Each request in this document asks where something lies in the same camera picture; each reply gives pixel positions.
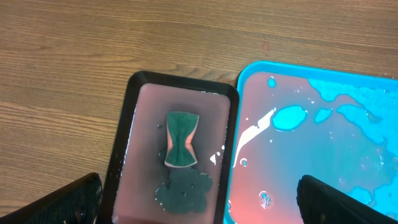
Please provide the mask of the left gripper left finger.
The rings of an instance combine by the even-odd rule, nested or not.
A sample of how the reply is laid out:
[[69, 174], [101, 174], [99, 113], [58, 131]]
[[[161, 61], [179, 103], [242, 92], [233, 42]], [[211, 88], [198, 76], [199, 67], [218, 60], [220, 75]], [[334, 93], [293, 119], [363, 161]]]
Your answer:
[[101, 179], [92, 172], [1, 217], [1, 224], [93, 223], [101, 198]]

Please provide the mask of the pink sponge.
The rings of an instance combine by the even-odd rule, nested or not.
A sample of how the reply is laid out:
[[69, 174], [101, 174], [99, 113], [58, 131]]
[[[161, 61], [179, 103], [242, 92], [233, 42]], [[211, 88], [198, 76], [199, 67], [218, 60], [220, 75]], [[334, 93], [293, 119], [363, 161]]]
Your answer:
[[192, 139], [198, 126], [199, 115], [169, 111], [167, 113], [167, 152], [164, 164], [186, 168], [197, 163]]

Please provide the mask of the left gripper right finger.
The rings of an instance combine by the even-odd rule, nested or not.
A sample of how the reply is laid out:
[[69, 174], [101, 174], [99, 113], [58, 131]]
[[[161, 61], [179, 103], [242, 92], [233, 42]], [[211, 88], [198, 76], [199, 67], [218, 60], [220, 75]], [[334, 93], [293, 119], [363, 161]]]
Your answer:
[[397, 224], [311, 175], [299, 180], [296, 199], [304, 224]]

